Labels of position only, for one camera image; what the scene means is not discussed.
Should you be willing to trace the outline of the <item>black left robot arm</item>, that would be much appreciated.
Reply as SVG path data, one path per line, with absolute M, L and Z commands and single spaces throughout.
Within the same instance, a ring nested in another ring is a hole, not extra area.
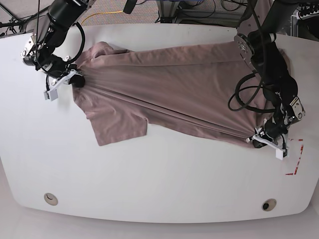
M 290 75 L 288 65 L 276 46 L 276 34 L 302 3 L 301 0 L 272 0 L 264 5 L 260 0 L 249 0 L 234 37 L 240 55 L 252 73 L 238 82 L 233 97 L 241 110 L 271 114 L 255 128 L 254 135 L 247 138 L 247 142 L 255 148 L 272 147 L 279 160 L 289 154 L 289 127 L 304 118 L 305 110 L 298 97 L 297 82 Z M 247 102 L 241 100 L 242 85 L 253 77 L 259 80 L 256 92 L 263 91 L 266 100 L 272 103 L 272 109 L 254 108 L 250 106 L 252 99 Z

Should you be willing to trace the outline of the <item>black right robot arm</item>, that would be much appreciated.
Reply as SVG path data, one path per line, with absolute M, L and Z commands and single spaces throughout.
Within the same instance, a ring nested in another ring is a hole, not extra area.
M 75 64 L 83 52 L 86 40 L 78 19 L 94 3 L 94 0 L 55 0 L 42 19 L 37 16 L 36 28 L 22 50 L 21 57 L 25 65 L 34 66 L 37 71 L 46 74 L 44 97 L 47 100 L 57 99 L 57 89 L 63 84 L 76 88 L 85 85 L 85 78 Z M 80 49 L 75 57 L 62 59 L 54 55 L 54 51 L 63 44 L 72 26 L 80 31 Z

